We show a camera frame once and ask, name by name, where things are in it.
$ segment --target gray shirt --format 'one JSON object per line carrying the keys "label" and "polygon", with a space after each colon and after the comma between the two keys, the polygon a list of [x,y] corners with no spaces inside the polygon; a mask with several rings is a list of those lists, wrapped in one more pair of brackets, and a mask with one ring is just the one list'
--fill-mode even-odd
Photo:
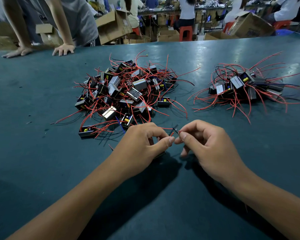
{"label": "gray shirt", "polygon": [[[38,13],[45,16],[48,23],[57,28],[50,8],[45,0],[23,0]],[[75,46],[84,46],[98,37],[96,21],[85,0],[61,0]]]}

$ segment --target teal table surface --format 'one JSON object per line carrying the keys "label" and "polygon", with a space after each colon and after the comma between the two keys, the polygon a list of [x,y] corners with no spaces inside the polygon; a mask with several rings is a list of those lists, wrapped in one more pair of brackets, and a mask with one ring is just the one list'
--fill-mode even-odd
{"label": "teal table surface", "polygon": [[[283,51],[264,66],[285,62],[271,76],[300,72],[300,35],[199,42],[156,42],[77,48],[75,54],[52,56],[52,51],[25,57],[1,58],[0,51],[0,239],[4,239],[61,198],[111,153],[122,133],[105,139],[81,140],[81,118],[50,125],[76,111],[79,88],[86,73],[105,70],[112,58],[130,60],[145,50],[139,65],[166,64],[195,84],[179,82],[170,93],[188,111],[188,119],[174,107],[160,108],[153,122],[171,128],[201,119],[224,127],[244,163],[260,177],[300,197],[300,104],[285,106],[266,101],[252,106],[251,125],[228,105],[206,111],[188,97],[208,86],[218,63],[251,67]],[[300,85],[300,75],[286,83]],[[195,158],[179,157],[182,145],[173,145],[160,160],[124,182],[100,206],[80,239],[281,239],[284,238],[252,209],[198,167]]]}

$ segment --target leaning person's hand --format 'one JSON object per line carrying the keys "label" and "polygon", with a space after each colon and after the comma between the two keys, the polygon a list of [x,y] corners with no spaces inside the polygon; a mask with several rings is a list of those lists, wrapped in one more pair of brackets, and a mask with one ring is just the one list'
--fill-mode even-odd
{"label": "leaning person's hand", "polygon": [[23,46],[23,47],[19,47],[18,49],[14,50],[12,52],[9,52],[8,54],[3,55],[2,57],[3,58],[13,58],[16,56],[25,56],[25,55],[31,53],[32,51],[33,51],[32,48]]}
{"label": "leaning person's hand", "polygon": [[63,44],[60,45],[59,47],[55,48],[52,55],[54,56],[56,53],[59,53],[59,56],[66,56],[68,52],[71,52],[72,54],[74,53],[75,46],[71,44]]}
{"label": "leaning person's hand", "polygon": [[[154,144],[152,137],[157,137]],[[107,161],[116,167],[124,180],[146,169],[152,160],[174,142],[174,137],[154,123],[129,127],[124,137],[113,150]]]}
{"label": "leaning person's hand", "polygon": [[179,131],[175,144],[184,142],[181,156],[186,156],[192,150],[202,168],[225,187],[244,180],[250,172],[221,127],[194,120]]}

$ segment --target worker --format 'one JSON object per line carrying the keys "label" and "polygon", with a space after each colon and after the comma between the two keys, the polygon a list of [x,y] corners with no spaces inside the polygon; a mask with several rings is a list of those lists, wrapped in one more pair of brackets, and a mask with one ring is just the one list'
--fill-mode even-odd
{"label": "worker", "polygon": [[180,27],[192,26],[195,23],[196,0],[177,0],[174,10],[181,9],[180,19],[173,23],[173,29],[179,32]]}
{"label": "worker", "polygon": [[[63,44],[55,48],[52,55],[73,53],[76,46],[100,45],[98,28],[85,0],[20,0],[26,2],[48,23],[55,27]],[[3,57],[25,56],[32,52],[27,27],[17,0],[2,0],[5,14],[19,39],[19,48]]]}
{"label": "worker", "polygon": [[244,7],[247,4],[247,0],[229,0],[226,4],[226,7],[232,6],[232,10],[228,13],[225,13],[221,16],[216,12],[216,21],[221,21],[224,19],[224,23],[234,22],[238,13],[244,11]]}
{"label": "worker", "polygon": [[145,5],[150,8],[156,8],[159,5],[158,0],[145,0]]}
{"label": "worker", "polygon": [[294,19],[300,7],[300,0],[272,0],[272,6],[280,5],[279,11],[264,16],[263,19],[273,25],[276,21],[285,21]]}
{"label": "worker", "polygon": [[[156,144],[152,137],[159,138]],[[204,171],[232,191],[288,239],[300,239],[300,198],[268,183],[241,160],[224,129],[201,120],[168,136],[154,123],[131,126],[111,155],[88,177],[7,240],[75,240],[107,196],[127,179],[146,169],[172,143],[184,143]]]}
{"label": "worker", "polygon": [[131,24],[131,28],[139,27],[138,8],[144,8],[144,4],[140,0],[120,0],[120,7],[122,10],[126,10],[131,14],[128,14],[128,19]]}

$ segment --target black hair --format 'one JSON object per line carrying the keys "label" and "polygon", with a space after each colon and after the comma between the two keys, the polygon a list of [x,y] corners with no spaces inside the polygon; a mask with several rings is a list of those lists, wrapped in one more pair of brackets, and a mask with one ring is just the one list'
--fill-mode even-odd
{"label": "black hair", "polygon": [[127,11],[130,11],[131,10],[131,0],[124,0],[125,3],[126,3],[126,9]]}
{"label": "black hair", "polygon": [[244,9],[244,7],[246,6],[246,4],[247,4],[247,0],[242,0],[241,1],[240,9]]}
{"label": "black hair", "polygon": [[195,5],[196,0],[187,0],[187,3],[190,4],[190,5]]}

